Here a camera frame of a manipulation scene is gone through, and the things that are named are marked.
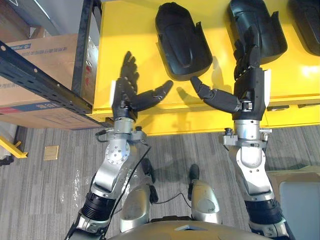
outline black metal rack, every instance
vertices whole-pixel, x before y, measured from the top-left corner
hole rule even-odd
[[[101,1],[83,0],[71,90],[16,53],[2,41],[0,41],[0,76],[34,94],[57,103],[62,108],[104,127],[110,127],[112,125],[110,119],[106,122],[97,122],[86,115],[92,113],[93,106],[81,97],[92,13],[100,31]]]

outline floor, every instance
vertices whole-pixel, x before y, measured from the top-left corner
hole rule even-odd
[[[18,131],[27,159],[0,167],[0,239],[60,240],[84,203],[93,174],[103,161],[106,143],[95,139],[98,129]],[[244,230],[248,215],[237,187],[220,133],[149,137],[147,157],[155,168],[159,201],[177,193],[187,196],[188,169],[200,167],[200,179],[214,188],[223,223]],[[274,129],[268,144],[267,170],[320,165],[320,126]],[[43,161],[45,146],[59,145],[58,160]],[[190,215],[182,196],[151,206],[150,219]],[[119,214],[112,219],[108,237],[119,233]]]

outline black cable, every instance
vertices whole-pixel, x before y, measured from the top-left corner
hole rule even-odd
[[[145,153],[143,154],[143,156],[140,158],[140,160],[139,160],[139,161],[137,162],[137,164],[134,166],[134,168],[133,168],[133,170],[132,170],[132,172],[131,172],[131,174],[130,174],[130,176],[129,176],[129,178],[128,178],[128,181],[126,182],[126,185],[125,185],[125,187],[124,187],[124,190],[122,191],[119,199],[116,201],[116,203],[115,203],[115,205],[114,205],[114,208],[113,208],[113,210],[112,210],[112,212],[111,212],[111,214],[110,214],[110,221],[109,221],[109,224],[108,224],[108,226],[107,226],[107,228],[106,228],[106,231],[105,231],[106,233],[107,233],[108,228],[109,228],[109,226],[110,226],[110,224],[111,224],[112,217],[113,217],[114,214],[115,214],[115,210],[116,210],[116,208],[117,208],[117,206],[118,206],[121,198],[122,198],[123,195],[125,194],[126,189],[127,189],[128,185],[129,185],[129,182],[130,182],[132,176],[134,175],[134,173],[135,173],[137,167],[139,166],[139,164],[141,163],[141,161],[145,158],[145,156],[148,154],[148,152],[149,152],[150,149],[151,149],[151,146],[150,146],[150,145],[148,145],[148,144],[146,144],[146,143],[144,143],[144,145],[148,146],[148,149],[145,151]]]
[[[154,204],[165,204],[165,203],[170,202],[171,200],[173,200],[173,199],[177,198],[179,195],[181,195],[181,196],[183,197],[183,199],[184,199],[185,203],[188,205],[188,207],[189,207],[189,208],[191,208],[191,206],[189,205],[189,203],[188,203],[188,202],[187,202],[187,200],[186,200],[185,195],[184,195],[182,192],[179,192],[177,195],[175,195],[175,196],[173,196],[173,197],[169,198],[169,199],[168,199],[168,200],[166,200],[166,201],[159,201],[159,202],[155,202]]]
[[[229,152],[229,148],[227,148],[227,146],[226,145],[223,145],[224,146],[224,148]]]
[[[185,201],[185,203],[188,205],[189,208],[191,208],[191,206],[189,205],[189,203],[188,203],[187,200],[186,200],[186,197],[184,196],[184,194],[183,194],[182,192],[179,192],[177,195],[169,198],[168,200],[155,202],[155,203],[153,203],[153,204],[165,204],[165,203],[168,203],[168,202],[170,202],[171,200],[177,198],[179,195],[182,195],[183,200]],[[119,210],[115,211],[113,215],[116,215],[117,213],[120,213],[121,210],[122,210],[122,207],[121,207]]]

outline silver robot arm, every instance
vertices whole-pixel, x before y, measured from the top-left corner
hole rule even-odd
[[[113,89],[112,112],[114,126],[96,134],[106,134],[108,142],[105,157],[95,176],[92,178],[90,190],[85,203],[65,240],[103,240],[105,239],[111,218],[119,203],[127,183],[142,158],[139,159],[137,143],[146,145],[146,134],[141,127],[136,127],[138,112],[155,106],[168,94],[173,82],[137,94],[135,57],[128,51]]]
[[[270,100],[271,73],[260,68],[259,35],[255,26],[245,36],[245,47],[240,41],[235,43],[233,94],[211,90],[197,77],[192,77],[191,83],[205,103],[232,114],[234,132],[226,128],[220,142],[228,149],[234,165],[252,232],[275,240],[294,240],[265,171],[271,129],[260,129],[260,121]]]
[[[145,143],[146,134],[133,130],[134,121],[121,117],[106,132],[108,145],[104,161],[92,178],[90,191],[70,228],[66,240],[102,240],[107,232],[116,201],[139,162],[136,145]]]

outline yellow shelf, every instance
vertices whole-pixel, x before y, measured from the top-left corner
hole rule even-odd
[[[111,81],[116,80],[125,53],[136,57],[138,92],[155,89],[170,79],[159,50],[155,27],[158,8],[166,0],[117,0],[104,2],[95,85],[90,117],[103,122],[112,117],[109,102]],[[232,93],[234,88],[233,42],[230,41],[229,0],[176,0],[189,10],[193,22],[201,21],[213,55],[213,64],[200,79],[209,86]],[[320,57],[302,46],[287,9],[287,0],[266,0],[270,14],[279,11],[280,23],[288,44],[287,51],[273,62],[262,65],[271,69],[270,106],[290,105],[290,109],[265,112],[262,127],[287,127],[320,124],[319,106],[298,108],[297,104],[320,103]],[[139,114],[141,125],[151,136],[223,131],[232,127],[232,116],[210,108],[196,95],[189,81],[174,81],[168,96],[156,107]]]
[[[93,114],[112,116],[109,103],[111,81],[119,76],[125,53],[136,57],[138,91],[154,89],[169,79],[158,51],[155,17],[165,0],[110,1],[103,4],[98,73]],[[187,8],[193,22],[201,21],[206,40],[213,55],[213,64],[201,80],[215,88],[233,91],[233,56],[226,16],[229,0],[177,0]],[[279,18],[288,44],[287,51],[277,60],[262,65],[271,69],[271,106],[284,104],[320,103],[320,57],[303,48],[287,10],[287,0],[265,1],[270,14],[279,11]],[[148,113],[189,112],[210,110],[196,95],[189,81],[175,81],[171,92],[157,108]]]

